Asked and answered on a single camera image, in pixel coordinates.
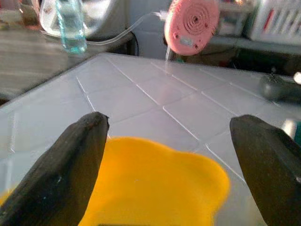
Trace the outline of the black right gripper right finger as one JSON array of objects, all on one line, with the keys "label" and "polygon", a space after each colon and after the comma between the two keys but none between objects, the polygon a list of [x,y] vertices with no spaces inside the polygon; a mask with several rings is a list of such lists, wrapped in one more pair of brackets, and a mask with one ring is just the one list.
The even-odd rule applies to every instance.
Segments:
[{"label": "black right gripper right finger", "polygon": [[243,177],[268,226],[301,226],[301,146],[282,129],[245,114],[230,120]]}]

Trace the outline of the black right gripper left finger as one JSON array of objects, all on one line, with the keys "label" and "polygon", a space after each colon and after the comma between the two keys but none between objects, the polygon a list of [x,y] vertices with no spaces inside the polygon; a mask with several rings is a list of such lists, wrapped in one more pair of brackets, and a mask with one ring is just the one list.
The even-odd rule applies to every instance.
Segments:
[{"label": "black right gripper left finger", "polygon": [[78,226],[94,189],[109,130],[92,112],[71,124],[0,205],[0,226]]}]

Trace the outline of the yellow plastic bowl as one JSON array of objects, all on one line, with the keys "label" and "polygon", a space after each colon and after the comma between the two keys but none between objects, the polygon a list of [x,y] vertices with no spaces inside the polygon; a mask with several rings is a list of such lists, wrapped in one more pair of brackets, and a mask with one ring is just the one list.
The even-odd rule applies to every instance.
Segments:
[{"label": "yellow plastic bowl", "polygon": [[213,226],[229,190],[227,173],[207,157],[111,138],[78,226]]}]

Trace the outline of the grey rounded object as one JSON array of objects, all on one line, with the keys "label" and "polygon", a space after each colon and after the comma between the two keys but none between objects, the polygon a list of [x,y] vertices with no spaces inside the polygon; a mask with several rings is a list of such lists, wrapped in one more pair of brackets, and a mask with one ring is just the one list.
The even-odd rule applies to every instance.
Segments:
[{"label": "grey rounded object", "polygon": [[261,96],[269,101],[301,102],[301,85],[275,74],[261,77],[258,89]]}]

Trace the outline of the clear teal plastic bottle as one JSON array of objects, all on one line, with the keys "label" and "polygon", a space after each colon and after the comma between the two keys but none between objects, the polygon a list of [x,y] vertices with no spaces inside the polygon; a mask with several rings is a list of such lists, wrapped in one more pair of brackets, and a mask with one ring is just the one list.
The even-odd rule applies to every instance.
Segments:
[{"label": "clear teal plastic bottle", "polygon": [[55,0],[61,43],[68,53],[86,51],[87,41],[81,0]]}]

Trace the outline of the white slatted basket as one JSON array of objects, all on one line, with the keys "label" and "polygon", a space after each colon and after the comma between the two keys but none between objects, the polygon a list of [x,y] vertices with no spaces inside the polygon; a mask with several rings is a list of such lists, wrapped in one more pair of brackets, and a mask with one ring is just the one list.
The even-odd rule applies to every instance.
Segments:
[{"label": "white slatted basket", "polygon": [[256,0],[246,36],[253,41],[301,45],[301,0]]}]

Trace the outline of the pink round appliance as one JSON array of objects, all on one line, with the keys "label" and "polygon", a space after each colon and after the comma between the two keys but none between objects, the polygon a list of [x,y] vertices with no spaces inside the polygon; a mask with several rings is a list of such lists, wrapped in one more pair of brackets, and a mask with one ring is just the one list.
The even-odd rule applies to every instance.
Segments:
[{"label": "pink round appliance", "polygon": [[165,18],[168,47],[182,56],[201,52],[215,33],[219,13],[218,0],[173,0]]}]

